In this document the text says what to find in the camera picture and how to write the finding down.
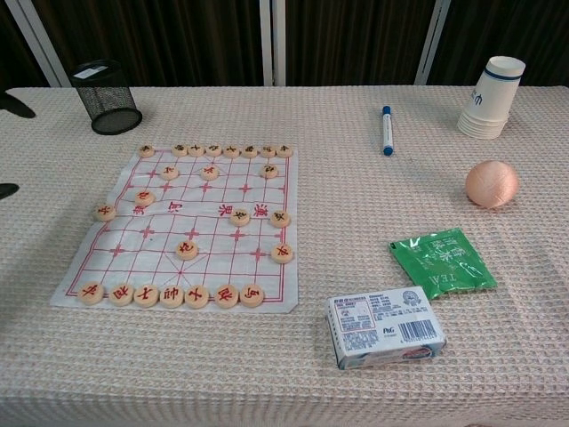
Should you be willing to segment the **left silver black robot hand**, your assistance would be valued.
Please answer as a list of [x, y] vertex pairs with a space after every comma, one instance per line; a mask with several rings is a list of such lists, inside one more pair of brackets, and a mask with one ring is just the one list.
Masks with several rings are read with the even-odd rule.
[[[18, 117], [34, 118], [36, 116], [36, 113], [29, 106], [7, 91], [1, 91], [0, 108]], [[14, 195], [19, 189], [20, 186], [18, 184], [1, 183], [0, 199]]]

